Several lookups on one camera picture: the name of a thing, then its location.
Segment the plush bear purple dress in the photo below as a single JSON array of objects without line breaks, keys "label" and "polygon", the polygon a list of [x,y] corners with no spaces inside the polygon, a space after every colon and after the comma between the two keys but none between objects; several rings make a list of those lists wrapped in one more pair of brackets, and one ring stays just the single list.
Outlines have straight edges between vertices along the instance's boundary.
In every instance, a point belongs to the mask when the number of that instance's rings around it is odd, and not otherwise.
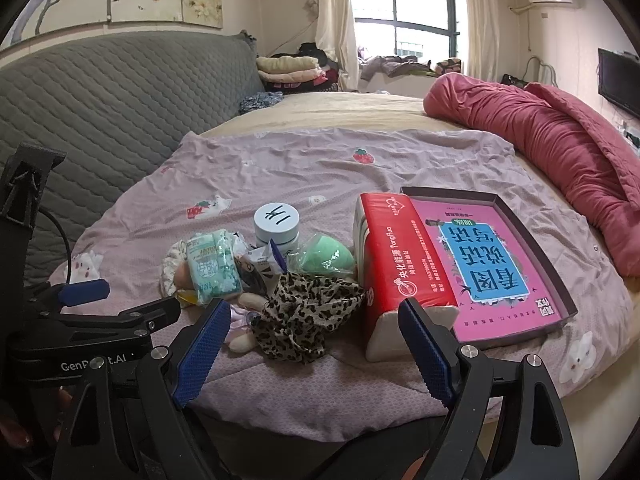
[{"label": "plush bear purple dress", "polygon": [[242,289],[229,300],[231,322],[224,344],[234,354],[245,354],[256,348],[252,321],[265,310],[279,275],[265,281],[250,264],[243,261],[243,257],[236,258],[235,263]]}]

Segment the green tissue packet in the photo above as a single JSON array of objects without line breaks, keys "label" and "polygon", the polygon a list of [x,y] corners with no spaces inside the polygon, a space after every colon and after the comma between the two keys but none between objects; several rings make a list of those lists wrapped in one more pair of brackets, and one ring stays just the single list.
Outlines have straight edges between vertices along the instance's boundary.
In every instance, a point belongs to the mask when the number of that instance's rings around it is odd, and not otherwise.
[{"label": "green tissue packet", "polygon": [[189,238],[186,241],[186,261],[199,306],[241,291],[233,255],[233,236],[227,230],[196,233]]}]

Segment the floral white scrunchie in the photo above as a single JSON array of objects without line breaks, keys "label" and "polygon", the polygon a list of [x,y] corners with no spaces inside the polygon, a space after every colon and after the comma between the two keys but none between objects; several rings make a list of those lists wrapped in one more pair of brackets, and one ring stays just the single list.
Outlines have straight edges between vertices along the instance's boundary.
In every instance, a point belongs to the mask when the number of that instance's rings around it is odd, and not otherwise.
[{"label": "floral white scrunchie", "polygon": [[186,242],[178,240],[168,249],[168,253],[160,264],[160,292],[163,297],[175,296],[177,292],[193,292],[193,290],[176,289],[174,275],[179,263],[188,262],[186,256]]}]

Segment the leopard print cloth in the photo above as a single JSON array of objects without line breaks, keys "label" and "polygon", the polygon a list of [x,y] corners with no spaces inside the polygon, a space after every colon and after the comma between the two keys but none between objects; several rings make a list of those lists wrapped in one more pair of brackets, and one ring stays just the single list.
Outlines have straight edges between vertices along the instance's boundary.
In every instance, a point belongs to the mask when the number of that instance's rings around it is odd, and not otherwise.
[{"label": "leopard print cloth", "polygon": [[260,352],[269,359],[308,364],[326,353],[326,337],[363,303],[363,288],[348,278],[282,274],[262,312],[251,321]]}]

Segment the green sponge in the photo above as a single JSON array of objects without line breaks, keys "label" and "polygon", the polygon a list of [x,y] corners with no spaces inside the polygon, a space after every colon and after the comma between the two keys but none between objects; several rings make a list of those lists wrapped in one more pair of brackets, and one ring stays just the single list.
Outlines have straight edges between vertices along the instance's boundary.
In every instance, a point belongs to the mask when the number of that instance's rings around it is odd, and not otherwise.
[{"label": "green sponge", "polygon": [[352,278],[356,261],[336,238],[316,233],[288,255],[288,270],[296,273]]}]

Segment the white purple snack packet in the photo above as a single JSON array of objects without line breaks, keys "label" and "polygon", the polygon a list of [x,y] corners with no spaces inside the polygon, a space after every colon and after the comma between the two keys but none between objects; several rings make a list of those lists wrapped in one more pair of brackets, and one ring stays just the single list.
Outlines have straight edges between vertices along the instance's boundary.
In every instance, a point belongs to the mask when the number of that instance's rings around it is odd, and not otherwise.
[{"label": "white purple snack packet", "polygon": [[265,281],[288,273],[286,258],[274,240],[247,252],[243,261],[250,264]]}]

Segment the pink book tray box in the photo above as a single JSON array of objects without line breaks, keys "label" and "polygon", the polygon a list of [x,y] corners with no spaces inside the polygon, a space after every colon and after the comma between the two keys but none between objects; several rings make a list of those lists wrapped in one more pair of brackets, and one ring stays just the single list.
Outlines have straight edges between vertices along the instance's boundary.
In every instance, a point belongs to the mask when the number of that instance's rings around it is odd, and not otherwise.
[{"label": "pink book tray box", "polygon": [[570,292],[521,220],[495,193],[405,186],[456,296],[454,334],[482,349],[560,330]]}]

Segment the white round tin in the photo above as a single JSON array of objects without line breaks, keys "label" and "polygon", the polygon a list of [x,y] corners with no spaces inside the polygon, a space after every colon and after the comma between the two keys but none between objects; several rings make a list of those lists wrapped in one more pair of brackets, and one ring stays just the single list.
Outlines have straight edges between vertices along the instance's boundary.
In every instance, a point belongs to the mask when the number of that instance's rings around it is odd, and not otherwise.
[{"label": "white round tin", "polygon": [[260,206],[253,217],[254,233],[259,245],[277,245],[286,254],[293,250],[299,239],[299,212],[287,203],[268,203]]}]

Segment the purple strawberry print blanket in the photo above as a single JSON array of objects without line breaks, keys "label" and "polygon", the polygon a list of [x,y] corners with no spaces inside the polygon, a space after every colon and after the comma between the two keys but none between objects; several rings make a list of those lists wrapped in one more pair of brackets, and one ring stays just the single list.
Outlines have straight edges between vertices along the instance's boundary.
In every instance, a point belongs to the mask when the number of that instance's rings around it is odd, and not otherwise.
[{"label": "purple strawberry print blanket", "polygon": [[253,337],[216,354],[195,407],[226,422],[343,442],[442,414],[398,328],[414,297],[498,359],[535,353],[560,396],[628,348],[634,302],[586,219],[484,131],[323,129],[232,138],[190,133],[75,245],[100,259],[111,315],[176,294],[194,304],[155,333],[166,346],[210,296],[237,302],[235,257],[259,270]]}]

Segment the grey quilted headboard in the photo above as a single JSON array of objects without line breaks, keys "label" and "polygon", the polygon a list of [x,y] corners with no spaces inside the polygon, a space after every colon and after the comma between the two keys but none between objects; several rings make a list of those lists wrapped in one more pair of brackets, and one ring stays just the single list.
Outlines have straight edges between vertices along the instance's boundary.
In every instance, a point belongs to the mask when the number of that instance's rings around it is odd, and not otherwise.
[{"label": "grey quilted headboard", "polygon": [[82,232],[190,132],[238,114],[260,83],[247,34],[123,32],[57,44],[1,71],[1,175],[21,144],[62,152],[47,178],[24,285],[46,280]]}]

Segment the blue patterned cloth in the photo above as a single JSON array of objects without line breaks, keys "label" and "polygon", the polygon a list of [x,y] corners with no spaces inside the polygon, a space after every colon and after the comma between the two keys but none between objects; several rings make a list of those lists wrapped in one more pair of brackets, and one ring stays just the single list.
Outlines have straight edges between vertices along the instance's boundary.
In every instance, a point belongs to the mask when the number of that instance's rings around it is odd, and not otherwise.
[{"label": "blue patterned cloth", "polygon": [[281,91],[271,92],[263,91],[257,92],[252,96],[247,96],[242,99],[239,105],[239,114],[244,115],[254,110],[263,110],[264,108],[275,106],[284,99],[284,94]]}]

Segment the folded blankets stack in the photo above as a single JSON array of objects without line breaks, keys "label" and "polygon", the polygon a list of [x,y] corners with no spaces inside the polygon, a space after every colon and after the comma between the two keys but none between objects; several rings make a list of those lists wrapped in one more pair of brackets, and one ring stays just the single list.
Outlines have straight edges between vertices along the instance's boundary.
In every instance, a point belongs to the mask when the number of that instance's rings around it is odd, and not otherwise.
[{"label": "folded blankets stack", "polygon": [[328,81],[326,70],[314,56],[258,56],[256,67],[262,82],[276,89],[297,89],[303,84],[314,88]]}]

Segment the left cream curtain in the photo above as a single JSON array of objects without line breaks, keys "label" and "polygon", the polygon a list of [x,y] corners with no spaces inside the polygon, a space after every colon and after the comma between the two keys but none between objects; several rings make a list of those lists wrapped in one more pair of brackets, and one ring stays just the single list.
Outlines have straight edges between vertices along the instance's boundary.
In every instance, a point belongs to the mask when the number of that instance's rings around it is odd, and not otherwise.
[{"label": "left cream curtain", "polygon": [[352,0],[307,0],[316,34],[317,47],[338,66],[338,85],[344,91],[357,91],[359,62]]}]

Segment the cream curtain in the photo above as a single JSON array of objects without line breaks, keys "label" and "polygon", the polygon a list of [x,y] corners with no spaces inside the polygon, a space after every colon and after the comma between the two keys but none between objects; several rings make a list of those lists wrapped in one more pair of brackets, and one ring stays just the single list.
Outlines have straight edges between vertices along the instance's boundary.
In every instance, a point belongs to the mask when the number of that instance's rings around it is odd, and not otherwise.
[{"label": "cream curtain", "polygon": [[352,0],[307,0],[316,34],[317,47],[338,66],[338,85],[344,91],[357,91],[359,62]]},{"label": "cream curtain", "polygon": [[495,81],[498,76],[500,26],[498,0],[466,0],[469,76]]}]

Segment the black wall television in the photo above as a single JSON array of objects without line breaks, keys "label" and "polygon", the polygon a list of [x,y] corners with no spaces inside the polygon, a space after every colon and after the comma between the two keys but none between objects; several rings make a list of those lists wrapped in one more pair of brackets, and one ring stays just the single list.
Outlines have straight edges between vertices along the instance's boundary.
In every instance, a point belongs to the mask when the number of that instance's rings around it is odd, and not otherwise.
[{"label": "black wall television", "polygon": [[638,56],[598,49],[598,91],[608,102],[639,118],[640,64]]}]

